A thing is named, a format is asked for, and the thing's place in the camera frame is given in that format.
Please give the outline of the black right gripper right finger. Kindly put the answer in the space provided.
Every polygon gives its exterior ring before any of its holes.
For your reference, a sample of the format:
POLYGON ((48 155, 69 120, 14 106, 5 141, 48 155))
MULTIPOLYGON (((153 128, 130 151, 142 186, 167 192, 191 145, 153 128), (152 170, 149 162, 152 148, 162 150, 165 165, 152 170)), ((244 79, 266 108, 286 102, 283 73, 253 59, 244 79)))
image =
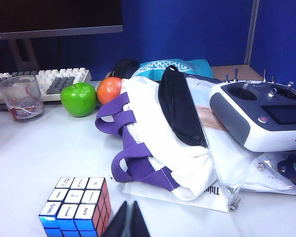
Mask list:
POLYGON ((131 209, 131 219, 129 224, 130 237, 150 237, 145 220, 139 208, 138 202, 134 201, 131 209))

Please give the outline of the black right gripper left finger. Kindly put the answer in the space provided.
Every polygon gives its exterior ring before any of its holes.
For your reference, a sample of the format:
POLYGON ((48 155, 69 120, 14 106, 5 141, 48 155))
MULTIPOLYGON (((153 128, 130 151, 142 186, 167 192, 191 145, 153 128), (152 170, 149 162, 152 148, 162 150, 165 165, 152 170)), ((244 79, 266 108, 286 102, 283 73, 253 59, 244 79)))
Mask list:
POLYGON ((103 237, 122 237, 125 229, 125 218, 127 212, 127 202, 124 201, 119 210, 111 220, 103 237))

